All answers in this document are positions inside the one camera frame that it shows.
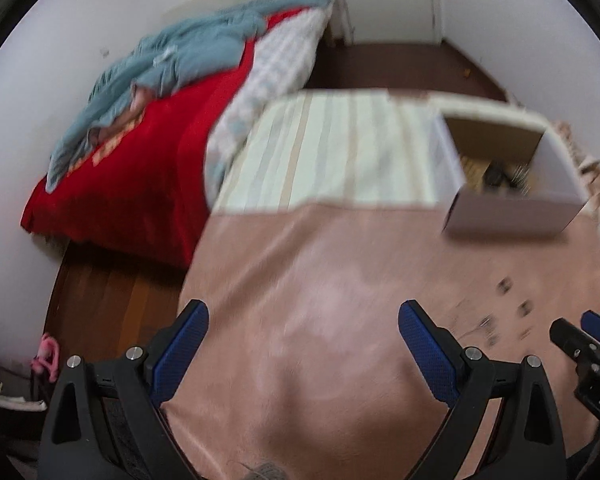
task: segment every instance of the red blanket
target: red blanket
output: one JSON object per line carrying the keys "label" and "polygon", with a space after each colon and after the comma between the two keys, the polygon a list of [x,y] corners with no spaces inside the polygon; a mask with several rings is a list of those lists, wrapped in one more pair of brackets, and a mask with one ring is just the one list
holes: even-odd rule
{"label": "red blanket", "polygon": [[[269,19],[269,28],[301,9]],[[150,103],[133,130],[95,150],[46,193],[43,178],[20,224],[105,248],[188,267],[208,218],[206,140],[251,71],[254,41],[240,65]]]}

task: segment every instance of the metal screw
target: metal screw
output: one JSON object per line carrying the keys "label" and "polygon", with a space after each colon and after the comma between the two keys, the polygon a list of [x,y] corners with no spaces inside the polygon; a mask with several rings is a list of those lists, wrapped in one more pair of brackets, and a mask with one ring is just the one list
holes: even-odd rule
{"label": "metal screw", "polygon": [[126,351],[126,358],[130,361],[135,361],[142,357],[142,349],[139,346],[132,346],[129,350]]}
{"label": "metal screw", "polygon": [[469,348],[464,351],[464,354],[471,359],[471,361],[479,361],[482,359],[482,352],[475,346],[469,346]]}
{"label": "metal screw", "polygon": [[66,365],[69,368],[75,368],[75,367],[79,366],[81,362],[82,362],[82,359],[80,359],[79,355],[72,355],[71,357],[69,357],[66,360]]}
{"label": "metal screw", "polygon": [[538,368],[542,364],[542,361],[540,360],[540,358],[538,356],[535,356],[535,355],[529,355],[526,358],[526,362],[532,368]]}

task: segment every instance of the white box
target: white box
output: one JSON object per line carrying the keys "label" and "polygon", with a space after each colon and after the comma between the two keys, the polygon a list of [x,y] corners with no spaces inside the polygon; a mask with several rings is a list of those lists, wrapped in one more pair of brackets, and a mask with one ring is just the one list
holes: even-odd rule
{"label": "white box", "polygon": [[[566,147],[549,130],[437,114],[429,147],[450,234],[557,235],[589,198]],[[532,189],[526,196],[477,193],[466,184],[459,155],[529,164]]]}

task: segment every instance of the wooden floor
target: wooden floor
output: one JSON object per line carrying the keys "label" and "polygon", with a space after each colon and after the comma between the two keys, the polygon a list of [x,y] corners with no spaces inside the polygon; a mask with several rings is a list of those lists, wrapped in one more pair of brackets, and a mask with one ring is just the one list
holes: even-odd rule
{"label": "wooden floor", "polygon": [[[448,44],[321,45],[307,88],[405,88],[504,100],[500,88]],[[111,359],[145,344],[176,316],[185,271],[71,244],[49,303],[45,331],[62,356]]]}

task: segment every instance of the blue blanket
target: blue blanket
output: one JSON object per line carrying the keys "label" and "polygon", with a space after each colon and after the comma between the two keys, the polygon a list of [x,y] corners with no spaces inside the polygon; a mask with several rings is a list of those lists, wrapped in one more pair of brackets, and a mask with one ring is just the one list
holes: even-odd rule
{"label": "blue blanket", "polygon": [[323,7],[332,0],[257,0],[203,18],[189,18],[142,38],[98,79],[89,103],[56,144],[46,176],[52,192],[72,164],[88,155],[91,128],[111,126],[131,104],[132,86],[167,97],[204,76],[240,64],[244,42],[261,36],[265,16],[294,7]]}

